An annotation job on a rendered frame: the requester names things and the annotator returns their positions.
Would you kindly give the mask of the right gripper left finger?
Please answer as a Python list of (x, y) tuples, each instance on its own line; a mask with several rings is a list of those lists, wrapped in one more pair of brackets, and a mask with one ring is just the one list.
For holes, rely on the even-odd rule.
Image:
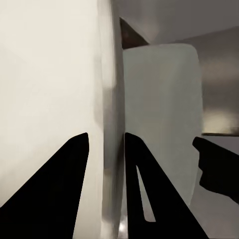
[(0, 239), (72, 239), (89, 155), (69, 139), (1, 208)]

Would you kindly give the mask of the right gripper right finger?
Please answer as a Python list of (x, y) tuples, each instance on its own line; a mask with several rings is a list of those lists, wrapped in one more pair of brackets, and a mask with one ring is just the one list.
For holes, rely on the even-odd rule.
[[(156, 222), (144, 219), (138, 166)], [(125, 133), (128, 239), (209, 239), (144, 141)]]

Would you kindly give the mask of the bowl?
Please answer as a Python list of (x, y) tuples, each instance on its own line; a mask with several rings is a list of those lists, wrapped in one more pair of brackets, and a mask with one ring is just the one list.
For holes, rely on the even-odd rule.
[(87, 132), (72, 239), (118, 239), (125, 163), (119, 19), (118, 0), (0, 0), (0, 208)]

